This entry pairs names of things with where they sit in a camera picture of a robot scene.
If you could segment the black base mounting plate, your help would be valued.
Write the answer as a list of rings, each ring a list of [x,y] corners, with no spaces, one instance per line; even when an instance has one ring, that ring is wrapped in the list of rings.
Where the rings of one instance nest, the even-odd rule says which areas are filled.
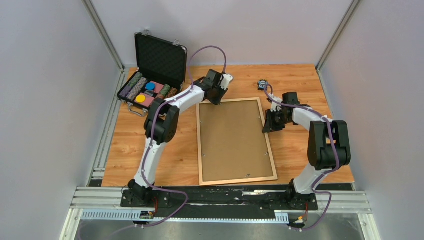
[[[288,185],[180,186],[153,189],[145,206],[126,199],[123,208],[152,208],[159,218],[175,212],[176,218],[271,219],[275,211],[306,213],[318,210],[315,194],[288,200]]]

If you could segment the black poker chip case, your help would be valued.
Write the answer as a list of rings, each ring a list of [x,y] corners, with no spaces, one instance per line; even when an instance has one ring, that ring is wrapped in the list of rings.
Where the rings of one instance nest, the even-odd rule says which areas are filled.
[[[166,85],[180,93],[186,79],[188,50],[178,40],[173,42],[149,35],[149,31],[134,34],[137,71],[116,94],[117,98],[145,112]],[[155,90],[145,85],[155,83]],[[145,102],[135,102],[143,94]]]

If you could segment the blue round chip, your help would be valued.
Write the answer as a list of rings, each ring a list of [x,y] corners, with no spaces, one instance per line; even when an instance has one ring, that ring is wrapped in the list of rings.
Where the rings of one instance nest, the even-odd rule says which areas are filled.
[[[149,82],[145,85],[145,89],[148,91],[154,91],[156,88],[156,84],[154,82]]]

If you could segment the aluminium left corner post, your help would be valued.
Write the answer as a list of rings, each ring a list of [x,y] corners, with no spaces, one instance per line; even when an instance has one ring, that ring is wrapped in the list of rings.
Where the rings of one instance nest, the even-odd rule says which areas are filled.
[[[88,14],[90,15],[92,22],[94,23],[97,31],[99,32],[114,62],[116,63],[120,71],[123,72],[125,69],[125,65],[123,64],[123,61],[121,60],[115,46],[113,45],[109,34],[107,33],[107,30],[94,6],[94,3],[91,0],[82,0],[82,3],[84,4]]]

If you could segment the small black blue gadget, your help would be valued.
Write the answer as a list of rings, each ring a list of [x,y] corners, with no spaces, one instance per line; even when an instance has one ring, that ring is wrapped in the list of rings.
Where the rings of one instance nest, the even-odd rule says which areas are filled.
[[[268,85],[269,85],[269,83],[268,83],[268,81],[267,81],[267,80],[265,80],[265,79],[260,79],[260,80],[257,82],[257,90],[258,90],[258,91],[266,91],[266,90],[267,90]]]

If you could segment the aluminium corner post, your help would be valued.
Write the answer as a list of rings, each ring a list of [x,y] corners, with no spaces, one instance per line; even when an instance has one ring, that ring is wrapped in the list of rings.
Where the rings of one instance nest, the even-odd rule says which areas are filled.
[[[92,22],[94,23],[97,31],[99,32],[114,62],[116,63],[120,71],[123,72],[125,69],[125,65],[123,64],[123,61],[121,60],[115,46],[113,45],[109,34],[107,33],[107,30],[94,6],[94,3],[91,0],[82,0],[82,3],[84,4],[88,14],[90,15]]]
[[[315,65],[316,72],[319,74],[321,70],[324,68],[331,52],[333,51],[333,48],[336,46],[338,40],[342,36],[343,32],[345,31],[347,25],[353,18],[358,6],[362,3],[362,0],[352,0],[343,15],[340,23],[338,24],[335,32],[333,33],[329,43],[327,44],[326,48],[324,49],[318,63]]]

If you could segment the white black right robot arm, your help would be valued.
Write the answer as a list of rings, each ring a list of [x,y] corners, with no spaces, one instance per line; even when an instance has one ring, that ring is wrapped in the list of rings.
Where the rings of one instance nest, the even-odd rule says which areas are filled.
[[[266,96],[271,108],[265,112],[264,134],[282,131],[290,123],[308,131],[308,164],[290,181],[285,195],[286,204],[298,209],[305,203],[305,196],[316,194],[316,187],[327,175],[350,163],[348,126],[344,120],[332,120],[301,104],[296,92],[287,92],[282,97],[270,93]]]

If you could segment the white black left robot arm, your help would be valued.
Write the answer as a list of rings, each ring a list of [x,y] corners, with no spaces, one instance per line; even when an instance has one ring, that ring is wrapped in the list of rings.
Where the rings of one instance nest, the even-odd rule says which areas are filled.
[[[205,100],[219,105],[233,79],[228,73],[211,69],[205,77],[193,81],[181,93],[153,101],[144,123],[146,140],[140,166],[134,178],[128,182],[128,190],[123,194],[127,200],[142,207],[152,203],[160,158],[177,133],[180,115]]]

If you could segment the aluminium right corner post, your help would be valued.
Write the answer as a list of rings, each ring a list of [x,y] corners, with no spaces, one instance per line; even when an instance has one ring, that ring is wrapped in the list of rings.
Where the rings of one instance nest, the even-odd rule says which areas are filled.
[[[331,52],[333,51],[333,48],[336,46],[338,40],[342,36],[343,32],[345,31],[347,25],[353,18],[358,6],[362,3],[362,0],[352,0],[343,15],[340,23],[338,24],[335,32],[333,33],[329,43],[327,44],[326,48],[324,49],[318,63],[315,65],[316,72],[319,74],[321,70],[324,68]]]

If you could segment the aluminium rail frame front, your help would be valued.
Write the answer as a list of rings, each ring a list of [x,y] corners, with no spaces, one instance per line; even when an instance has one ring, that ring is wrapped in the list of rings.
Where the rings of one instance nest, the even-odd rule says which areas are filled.
[[[279,224],[301,230],[331,215],[354,214],[366,240],[380,234],[363,191],[349,184],[325,184],[318,193],[288,193],[286,185],[185,186],[152,190],[141,200],[127,187],[78,187],[60,234],[76,237],[82,220],[188,223]]]

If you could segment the yellow round chip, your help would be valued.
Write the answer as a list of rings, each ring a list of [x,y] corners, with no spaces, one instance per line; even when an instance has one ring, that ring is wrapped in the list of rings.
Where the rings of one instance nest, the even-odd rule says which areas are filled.
[[[135,98],[135,102],[137,103],[143,103],[146,101],[146,96],[143,94],[139,94],[136,98]]]

